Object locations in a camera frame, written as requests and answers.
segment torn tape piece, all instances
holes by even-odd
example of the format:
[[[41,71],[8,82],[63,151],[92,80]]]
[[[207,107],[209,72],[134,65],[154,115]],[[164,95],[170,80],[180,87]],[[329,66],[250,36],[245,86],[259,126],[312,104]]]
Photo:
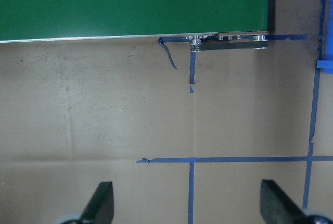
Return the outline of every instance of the torn tape piece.
[[[150,159],[149,163],[189,163],[190,158],[156,158]],[[138,160],[137,163],[146,163],[145,160]]]
[[[150,160],[148,160],[147,158],[142,158],[142,160],[147,163],[147,166],[150,164]]]
[[[170,51],[169,51],[168,47],[165,45],[165,43],[164,43],[164,41],[163,41],[162,38],[160,38],[160,39],[158,40],[158,44],[159,44],[159,45],[160,45],[160,46],[166,51],[166,53],[168,54],[168,57],[169,57],[169,61],[170,61],[170,63],[171,63],[171,66],[172,66],[174,69],[177,69],[175,63],[174,63],[173,60],[172,60],[172,57],[171,57]]]

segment blue tape line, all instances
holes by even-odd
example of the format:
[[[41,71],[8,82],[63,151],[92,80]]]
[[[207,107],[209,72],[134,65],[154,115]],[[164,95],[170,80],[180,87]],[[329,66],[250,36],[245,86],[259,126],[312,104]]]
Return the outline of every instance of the blue tape line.
[[[189,158],[156,158],[150,163],[269,163],[284,161],[307,161],[307,156],[267,156],[267,157],[189,157]],[[146,158],[137,163],[146,163]]]
[[[189,164],[188,174],[188,224],[193,224],[194,216],[194,163]]]
[[[312,155],[313,155],[313,142],[309,143],[308,160],[306,161],[306,172],[305,172],[305,183],[303,193],[303,208],[308,207],[309,192],[310,192],[310,180],[311,180],[311,169],[312,169]]]
[[[323,43],[323,33],[324,33],[326,0],[321,0],[321,3],[322,3],[322,12],[321,12],[321,22],[320,22],[320,28],[319,28],[320,37],[319,37],[319,45],[318,45],[318,60],[322,59],[322,51],[323,51],[322,43]],[[312,159],[313,159],[313,138],[315,135],[315,128],[316,128],[316,116],[317,116],[317,107],[318,107],[320,75],[321,75],[320,69],[315,68],[313,96],[312,96],[312,109],[311,109],[311,121],[310,121],[310,133],[309,133],[309,151],[308,151],[308,160],[306,162],[305,183],[304,183],[304,193],[303,193],[303,208],[308,207],[308,201],[309,201],[311,169],[312,169]]]
[[[197,163],[269,163],[282,161],[305,161],[306,156],[296,157],[206,157],[196,158]]]
[[[267,35],[266,39],[270,41],[285,41],[285,40],[304,41],[309,39],[309,36],[308,35]]]
[[[145,163],[145,160],[138,160],[137,163]],[[195,162],[195,158],[156,158],[150,159],[150,163],[189,163]]]
[[[318,60],[317,68],[333,69],[333,60]]]
[[[183,36],[174,36],[174,37],[163,37],[165,43],[189,43],[190,39],[186,39]]]
[[[177,69],[177,67],[175,66],[175,63],[174,63],[173,60],[172,60],[172,57],[171,57],[170,51],[169,51],[168,47],[165,45],[165,43],[164,43],[164,41],[163,41],[162,38],[160,38],[160,39],[158,40],[158,44],[159,44],[159,45],[160,45],[160,46],[166,51],[166,53],[168,54],[169,61],[170,61],[171,65],[172,65],[172,67],[173,67],[174,69]]]
[[[196,69],[196,52],[190,52],[191,58],[189,60],[189,84],[195,84],[194,74]]]
[[[333,156],[312,156],[312,161],[333,161]]]

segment blue painter's tape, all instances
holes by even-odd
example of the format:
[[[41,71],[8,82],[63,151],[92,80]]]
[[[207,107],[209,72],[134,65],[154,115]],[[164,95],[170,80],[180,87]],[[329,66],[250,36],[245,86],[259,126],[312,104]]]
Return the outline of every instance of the blue painter's tape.
[[[311,179],[311,168],[312,168],[312,155],[313,155],[313,142],[309,142],[308,160],[306,161],[306,172],[305,172],[305,183],[303,193],[303,208],[308,207],[309,192],[310,192],[310,179]]]
[[[333,74],[333,60],[319,60],[317,68],[323,68],[325,73]]]
[[[325,1],[326,0],[322,0],[323,11],[321,14],[321,35],[324,34]],[[317,65],[318,63],[320,68],[324,68],[325,73],[333,74],[333,0],[329,0],[325,60],[317,62]]]
[[[312,156],[312,161],[333,161],[333,156]]]
[[[147,158],[142,158],[142,160],[147,163],[147,166],[150,164],[150,160],[148,160]]]
[[[194,216],[194,163],[189,164],[188,174],[188,224],[193,224]]]
[[[333,60],[319,60],[317,61],[317,68],[333,69]]]
[[[183,36],[175,36],[175,37],[163,37],[162,40],[165,43],[189,43],[190,39],[186,39]]]
[[[269,163],[283,161],[305,161],[306,156],[296,157],[203,157],[197,158],[197,163]]]
[[[267,40],[270,41],[285,41],[285,40],[292,40],[292,41],[304,41],[308,40],[308,35],[267,35]]]
[[[146,160],[138,160],[137,163],[147,163]],[[267,157],[189,157],[189,158],[156,158],[150,159],[150,163],[270,163],[284,161],[307,161],[307,156],[267,156]]]
[[[168,54],[168,57],[169,57],[169,61],[171,63],[171,66],[174,68],[174,69],[177,69],[177,67],[175,66],[175,63],[173,62],[172,60],[172,57],[171,57],[171,54],[170,54],[170,51],[168,49],[168,47],[165,45],[164,41],[162,38],[160,38],[158,40],[158,44],[166,51],[166,53]]]
[[[326,0],[321,0],[321,2],[322,2],[322,12],[321,12],[321,22],[320,22],[320,28],[319,28],[320,38],[319,38],[319,45],[318,45],[318,60],[322,59],[322,51],[323,51],[322,43],[323,43],[323,34],[324,34]],[[304,183],[304,193],[303,193],[303,208],[308,207],[308,201],[309,201],[311,168],[312,168],[312,159],[313,159],[313,138],[315,135],[315,128],[316,128],[316,115],[317,115],[317,107],[318,107],[320,75],[321,75],[320,69],[316,68],[315,74],[314,74],[310,133],[309,133],[309,151],[308,151],[308,160],[306,162],[305,183]]]
[[[194,82],[194,74],[196,69],[196,52],[190,52],[191,57],[189,60],[189,84],[195,84]]]
[[[137,163],[145,163],[145,160],[138,160]],[[190,158],[156,158],[150,159],[150,163],[189,163]]]

